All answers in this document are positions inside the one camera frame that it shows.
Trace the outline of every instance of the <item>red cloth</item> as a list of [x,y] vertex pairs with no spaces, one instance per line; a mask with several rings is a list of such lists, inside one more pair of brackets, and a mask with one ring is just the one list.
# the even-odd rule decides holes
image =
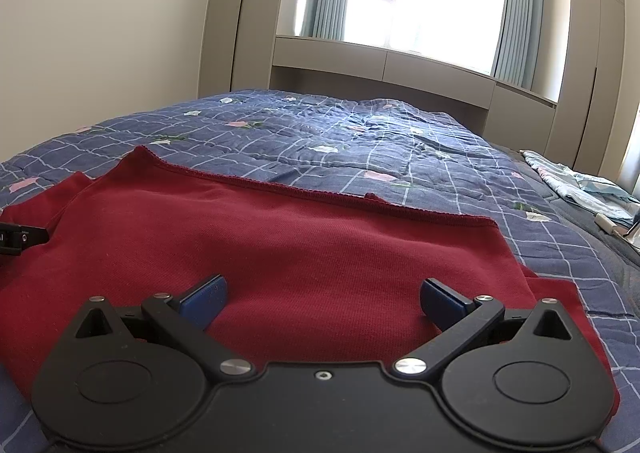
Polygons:
[[521,269],[488,218],[204,174],[137,148],[107,175],[76,174],[1,219],[51,234],[0,262],[0,361],[24,393],[89,296],[136,305],[212,273],[229,297],[208,333],[258,365],[389,364],[436,334],[418,303],[435,277],[507,308],[560,299],[609,368],[575,286]]

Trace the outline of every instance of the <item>blue gripper pad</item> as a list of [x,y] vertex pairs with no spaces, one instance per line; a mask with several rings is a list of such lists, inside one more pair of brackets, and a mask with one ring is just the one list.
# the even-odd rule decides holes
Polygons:
[[476,305],[444,283],[430,278],[424,280],[420,287],[420,308],[423,314],[444,332],[471,314]]
[[176,300],[178,314],[205,330],[226,305],[226,279],[215,274]]

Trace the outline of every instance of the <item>red fabric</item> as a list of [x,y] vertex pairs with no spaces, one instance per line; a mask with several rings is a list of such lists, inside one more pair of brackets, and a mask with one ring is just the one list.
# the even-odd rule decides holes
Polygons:
[[2,221],[51,234],[0,267],[0,360],[24,393],[89,296],[136,305],[212,273],[226,277],[229,299],[208,332],[258,365],[390,363],[435,335],[418,304],[422,280],[435,277],[508,308],[560,299],[609,367],[575,286],[521,269],[488,218],[209,175],[138,148]]

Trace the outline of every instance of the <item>bedspread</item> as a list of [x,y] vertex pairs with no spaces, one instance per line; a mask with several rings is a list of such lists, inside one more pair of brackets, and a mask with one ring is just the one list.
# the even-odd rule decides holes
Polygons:
[[[168,162],[207,172],[490,216],[518,261],[578,286],[621,396],[604,443],[618,453],[640,452],[640,323],[615,272],[589,240],[561,223],[504,153],[449,115],[397,100],[275,91],[194,100],[82,128],[0,164],[0,208],[76,171],[100,176],[141,144]],[[6,430],[0,425],[7,452],[30,414],[14,420]]]

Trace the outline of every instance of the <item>bed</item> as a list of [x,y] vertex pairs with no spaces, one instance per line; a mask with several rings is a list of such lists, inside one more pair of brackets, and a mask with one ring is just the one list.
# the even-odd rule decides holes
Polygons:
[[[100,176],[139,145],[202,171],[490,216],[518,261],[577,285],[621,396],[604,444],[640,452],[640,322],[630,291],[638,270],[563,218],[535,173],[449,115],[388,99],[255,90],[208,97],[81,128],[1,163],[0,209],[77,171]],[[0,425],[7,452],[33,433],[33,420],[25,408]]]

